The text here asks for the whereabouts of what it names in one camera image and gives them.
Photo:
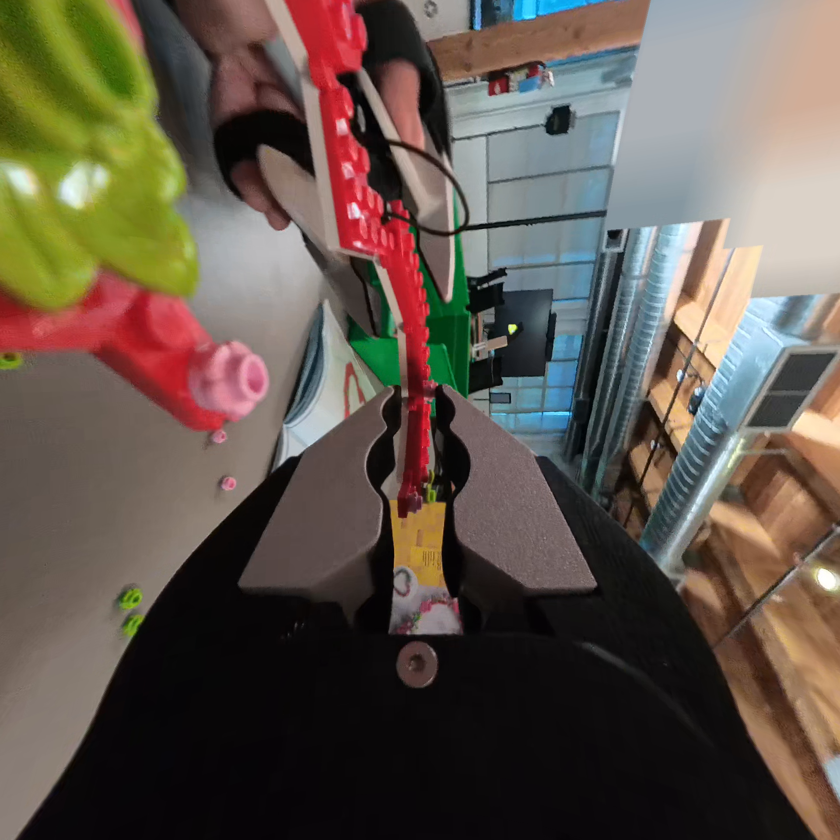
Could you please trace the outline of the green lego parts bin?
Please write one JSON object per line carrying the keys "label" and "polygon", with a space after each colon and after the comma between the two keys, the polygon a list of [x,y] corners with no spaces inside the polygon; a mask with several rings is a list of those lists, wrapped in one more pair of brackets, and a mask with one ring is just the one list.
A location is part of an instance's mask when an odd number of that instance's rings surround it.
{"label": "green lego parts bin", "polygon": [[[455,238],[454,289],[451,301],[441,300],[425,265],[422,265],[421,271],[429,306],[426,324],[431,377],[436,383],[450,385],[462,396],[467,396],[471,362],[471,315],[467,309],[469,291],[460,237]],[[349,329],[351,347],[380,382],[383,385],[399,385],[395,335],[383,332],[381,337],[373,338],[353,317],[349,317]]]}

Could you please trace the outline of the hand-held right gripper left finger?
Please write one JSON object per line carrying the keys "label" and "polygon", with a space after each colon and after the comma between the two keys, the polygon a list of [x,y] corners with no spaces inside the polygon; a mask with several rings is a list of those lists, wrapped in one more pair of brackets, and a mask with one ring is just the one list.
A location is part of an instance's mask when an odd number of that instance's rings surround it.
{"label": "hand-held right gripper left finger", "polygon": [[368,464],[392,441],[384,411],[399,396],[385,388],[303,452],[239,578],[243,592],[335,604],[350,623],[373,596],[384,503]]}

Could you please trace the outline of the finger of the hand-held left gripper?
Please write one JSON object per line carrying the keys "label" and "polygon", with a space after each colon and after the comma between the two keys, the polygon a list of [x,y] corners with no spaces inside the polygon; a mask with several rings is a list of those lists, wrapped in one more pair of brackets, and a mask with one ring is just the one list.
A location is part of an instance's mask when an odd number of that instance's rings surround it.
{"label": "finger of the hand-held left gripper", "polygon": [[425,258],[426,271],[440,300],[450,303],[455,287],[455,196],[450,180],[453,174],[450,161],[446,154],[436,152],[427,131],[424,133],[427,146],[420,150],[410,149],[400,139],[370,76],[360,70],[356,80],[364,102],[371,109],[385,150],[392,155],[407,190],[408,207],[420,234],[419,248]]}
{"label": "finger of the hand-held left gripper", "polygon": [[367,279],[367,263],[328,248],[319,189],[314,175],[290,156],[268,145],[257,151],[260,172],[276,202],[301,232],[310,256],[352,320],[379,337],[379,299]]}

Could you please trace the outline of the person's left hand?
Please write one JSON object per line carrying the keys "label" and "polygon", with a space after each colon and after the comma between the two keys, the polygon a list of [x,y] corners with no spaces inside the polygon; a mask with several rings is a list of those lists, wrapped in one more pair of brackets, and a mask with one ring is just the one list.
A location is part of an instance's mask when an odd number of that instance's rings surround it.
{"label": "person's left hand", "polygon": [[[263,1],[168,2],[212,66],[210,123],[218,130],[252,112],[303,114],[271,65],[264,46],[279,36]],[[353,2],[367,32],[363,66],[400,140],[418,148],[426,137],[448,141],[443,82],[434,56],[403,2]]]}

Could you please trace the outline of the long spiral ventilation duct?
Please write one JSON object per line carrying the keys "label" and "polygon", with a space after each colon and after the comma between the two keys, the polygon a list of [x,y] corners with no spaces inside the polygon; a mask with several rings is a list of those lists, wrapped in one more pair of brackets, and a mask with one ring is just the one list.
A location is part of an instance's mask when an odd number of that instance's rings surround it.
{"label": "long spiral ventilation duct", "polygon": [[699,231],[699,223],[629,230],[613,261],[578,471],[581,487],[604,508],[615,496]]}

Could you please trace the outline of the lego instruction booklet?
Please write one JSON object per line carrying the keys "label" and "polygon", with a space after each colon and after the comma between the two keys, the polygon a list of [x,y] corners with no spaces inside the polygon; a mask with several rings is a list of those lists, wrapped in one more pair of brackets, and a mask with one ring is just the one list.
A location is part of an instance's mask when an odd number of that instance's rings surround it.
{"label": "lego instruction booklet", "polygon": [[311,323],[269,471],[300,456],[384,388],[351,347],[329,300],[322,301]]}

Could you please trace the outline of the ventilation duct with grille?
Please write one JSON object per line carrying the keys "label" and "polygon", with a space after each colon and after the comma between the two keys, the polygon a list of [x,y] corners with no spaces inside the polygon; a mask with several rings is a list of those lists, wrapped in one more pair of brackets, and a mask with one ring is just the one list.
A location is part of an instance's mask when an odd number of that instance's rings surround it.
{"label": "ventilation duct with grille", "polygon": [[695,415],[640,546],[674,585],[685,551],[760,434],[790,431],[838,363],[838,294],[755,297]]}

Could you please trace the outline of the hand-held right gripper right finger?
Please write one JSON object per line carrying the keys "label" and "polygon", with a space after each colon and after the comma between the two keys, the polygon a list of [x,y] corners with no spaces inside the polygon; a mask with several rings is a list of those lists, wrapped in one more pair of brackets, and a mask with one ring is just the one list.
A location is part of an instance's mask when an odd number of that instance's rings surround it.
{"label": "hand-held right gripper right finger", "polygon": [[436,390],[437,466],[451,486],[444,577],[477,613],[517,620],[597,583],[533,452],[448,385]]}

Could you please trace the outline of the red lego bar with leaf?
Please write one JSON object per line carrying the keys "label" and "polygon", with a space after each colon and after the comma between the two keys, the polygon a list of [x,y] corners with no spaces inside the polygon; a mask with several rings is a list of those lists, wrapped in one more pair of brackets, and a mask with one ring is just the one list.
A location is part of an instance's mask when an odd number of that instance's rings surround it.
{"label": "red lego bar with leaf", "polygon": [[91,354],[199,432],[246,417],[269,374],[187,305],[186,173],[131,2],[2,2],[1,83],[2,353]]}

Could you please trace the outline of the black desk monitor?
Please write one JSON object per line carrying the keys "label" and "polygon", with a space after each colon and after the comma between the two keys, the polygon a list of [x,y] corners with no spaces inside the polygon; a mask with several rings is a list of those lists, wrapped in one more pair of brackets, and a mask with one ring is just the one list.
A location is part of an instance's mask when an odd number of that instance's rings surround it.
{"label": "black desk monitor", "polygon": [[553,348],[553,292],[545,290],[505,291],[497,309],[496,326],[508,333],[517,326],[513,338],[500,351],[503,377],[542,377]]}

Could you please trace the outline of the red lego heart frame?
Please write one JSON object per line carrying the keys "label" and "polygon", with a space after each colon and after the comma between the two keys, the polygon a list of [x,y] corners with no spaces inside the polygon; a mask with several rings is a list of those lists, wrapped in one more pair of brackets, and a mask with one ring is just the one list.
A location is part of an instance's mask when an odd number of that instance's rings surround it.
{"label": "red lego heart frame", "polygon": [[[364,21],[353,2],[279,1],[267,6],[289,55],[287,61],[269,57],[289,84],[297,83],[328,248],[372,263],[395,322],[403,411],[396,502],[398,516],[405,518],[427,499],[436,384],[428,365],[429,306],[415,218],[408,206],[387,202],[369,184],[374,142],[360,140],[353,126],[358,109],[342,84],[344,78],[353,79],[371,111],[356,80],[367,47]],[[450,165],[456,237],[469,223],[469,206]]]}

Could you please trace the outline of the yellow lego box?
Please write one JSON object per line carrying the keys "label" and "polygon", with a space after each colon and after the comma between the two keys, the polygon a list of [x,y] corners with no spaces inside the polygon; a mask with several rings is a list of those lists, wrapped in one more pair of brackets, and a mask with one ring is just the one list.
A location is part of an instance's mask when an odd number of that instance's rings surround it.
{"label": "yellow lego box", "polygon": [[461,635],[458,600],[447,588],[443,568],[446,506],[424,504],[405,518],[392,500],[394,549],[389,633],[397,635]]}

